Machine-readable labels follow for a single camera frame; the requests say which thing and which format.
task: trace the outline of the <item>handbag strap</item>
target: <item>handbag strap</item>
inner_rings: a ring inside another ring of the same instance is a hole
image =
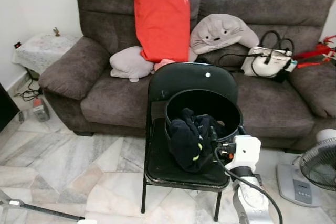
[[[281,48],[281,43],[284,42],[284,41],[289,41],[291,43],[291,46],[292,46],[292,55],[294,55],[294,50],[295,50],[295,47],[294,47],[294,42],[289,39],[289,38],[282,38],[280,39],[279,41],[277,41],[274,46],[272,47],[272,50],[271,52],[269,53],[269,55],[266,57],[265,59],[265,64],[268,64],[271,60],[271,57],[272,57],[272,54],[273,54],[273,51],[278,49],[278,48]]]
[[[259,47],[264,47],[264,40],[266,38],[267,35],[269,34],[275,34],[277,36],[277,42],[279,42],[281,40],[281,37],[279,35],[279,33],[275,30],[270,30],[264,33],[264,35],[262,36],[260,43],[259,43]]]
[[[219,58],[218,63],[220,62],[221,59],[223,59],[225,56],[228,56],[228,55],[234,55],[234,56],[240,56],[240,57],[257,57],[257,56],[264,56],[264,54],[262,54],[262,53],[259,53],[259,54],[252,54],[252,55],[224,54],[224,55],[222,55],[222,56]]]

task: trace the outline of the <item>side table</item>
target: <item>side table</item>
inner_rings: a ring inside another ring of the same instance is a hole
[[[39,34],[15,49],[13,63],[42,74],[51,64],[60,59],[80,37],[55,34]]]

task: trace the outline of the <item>white pillow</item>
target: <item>white pillow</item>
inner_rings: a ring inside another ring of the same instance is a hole
[[[206,16],[190,34],[190,47],[198,55],[234,43],[251,48],[259,44],[259,39],[244,21],[229,14]]]
[[[139,78],[149,75],[154,63],[146,61],[140,54],[142,47],[129,47],[110,58],[112,77],[128,78],[130,82],[138,82]]]
[[[194,50],[189,47],[189,62],[195,62],[195,60],[197,59],[197,54],[195,54]]]

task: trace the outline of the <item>marble floor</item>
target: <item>marble floor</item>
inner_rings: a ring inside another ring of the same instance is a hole
[[[26,119],[0,148],[0,189],[25,203],[95,219],[98,224],[181,224],[213,222],[215,193],[149,186],[146,213],[140,213],[143,138],[95,134],[76,136],[50,109],[49,121],[40,123],[30,103],[15,98]],[[280,197],[275,167],[291,163],[295,154],[261,150],[257,172],[265,189],[279,205],[284,223],[336,223],[336,193],[322,191],[323,205],[307,208]],[[224,192],[220,224],[238,223],[233,191]],[[274,223],[278,223],[270,207]],[[70,224],[58,217],[20,209],[4,211],[1,224]]]

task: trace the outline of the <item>black bucket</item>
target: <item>black bucket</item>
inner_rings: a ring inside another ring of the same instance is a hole
[[[165,107],[165,132],[168,140],[169,125],[184,108],[193,110],[195,115],[207,114],[217,121],[222,121],[228,135],[219,138],[219,142],[229,142],[238,133],[238,127],[243,125],[239,107],[225,96],[209,90],[184,90],[172,96]]]

